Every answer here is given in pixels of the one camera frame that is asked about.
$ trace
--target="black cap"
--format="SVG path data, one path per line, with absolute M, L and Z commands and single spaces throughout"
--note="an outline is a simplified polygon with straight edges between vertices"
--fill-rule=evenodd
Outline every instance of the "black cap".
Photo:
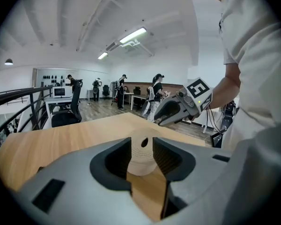
M 157 74 L 157 75 L 155 76 L 156 79 L 158 79 L 158 78 L 160 78 L 160 77 L 164 78 L 164 75 L 161 75 L 161 74 L 159 73 L 159 74 Z

